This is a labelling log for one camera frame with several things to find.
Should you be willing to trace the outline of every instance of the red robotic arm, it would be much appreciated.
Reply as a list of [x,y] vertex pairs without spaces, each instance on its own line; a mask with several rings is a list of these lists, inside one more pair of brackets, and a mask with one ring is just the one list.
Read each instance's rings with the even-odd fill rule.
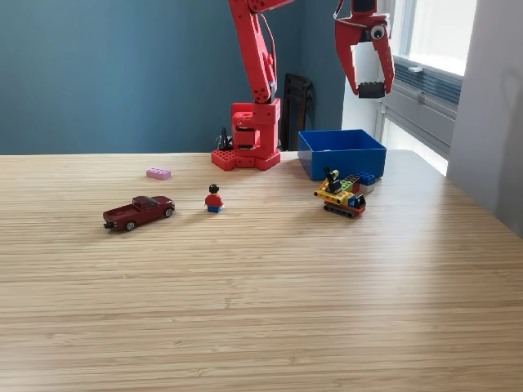
[[[257,167],[266,170],[279,163],[277,150],[280,102],[277,89],[275,45],[269,26],[261,12],[272,10],[293,0],[229,0],[230,11],[238,32],[254,103],[233,104],[231,119],[233,149],[216,150],[212,161],[224,170]],[[380,98],[391,91],[394,65],[388,44],[387,16],[375,15],[377,0],[352,0],[352,16],[336,19],[342,8],[340,0],[335,19],[336,50],[352,91],[360,98]],[[262,35],[260,19],[270,37],[269,53]],[[367,82],[356,86],[354,46],[372,42],[382,63],[385,82]]]

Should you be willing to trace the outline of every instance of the blue plastic bin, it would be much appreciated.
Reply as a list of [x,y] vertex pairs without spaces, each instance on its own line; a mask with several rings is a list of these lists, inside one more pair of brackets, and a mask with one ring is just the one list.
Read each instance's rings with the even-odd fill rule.
[[299,132],[297,156],[311,180],[324,180],[324,167],[338,170],[340,177],[358,172],[381,177],[386,154],[387,149],[361,129]]

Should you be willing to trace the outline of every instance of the white wall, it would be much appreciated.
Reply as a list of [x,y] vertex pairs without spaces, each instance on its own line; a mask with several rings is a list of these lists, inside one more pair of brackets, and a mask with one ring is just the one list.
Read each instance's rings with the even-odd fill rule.
[[[356,47],[356,80],[375,82],[378,80],[380,63],[378,54],[371,42],[361,43]],[[377,116],[377,100],[361,100],[352,92],[345,78],[345,96],[343,98],[342,129],[363,129],[374,136]]]
[[523,237],[523,2],[502,3],[477,3],[448,176]]

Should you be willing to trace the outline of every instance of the window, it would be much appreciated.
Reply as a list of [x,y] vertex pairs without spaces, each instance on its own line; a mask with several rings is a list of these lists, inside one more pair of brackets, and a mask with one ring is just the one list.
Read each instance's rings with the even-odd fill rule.
[[[477,0],[391,0],[396,79],[382,99],[375,137],[447,159],[454,135]],[[438,170],[446,172],[443,166]]]
[[396,0],[395,56],[463,76],[477,0]]
[[414,151],[441,174],[444,176],[447,174],[448,160],[388,119],[385,120],[383,127],[382,144],[387,147],[387,149],[407,149]]

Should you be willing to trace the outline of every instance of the blue minifigure legs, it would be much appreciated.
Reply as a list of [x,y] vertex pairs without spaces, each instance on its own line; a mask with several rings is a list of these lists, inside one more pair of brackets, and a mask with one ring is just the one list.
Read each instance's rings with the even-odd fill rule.
[[218,213],[221,211],[221,207],[207,206],[207,211]]

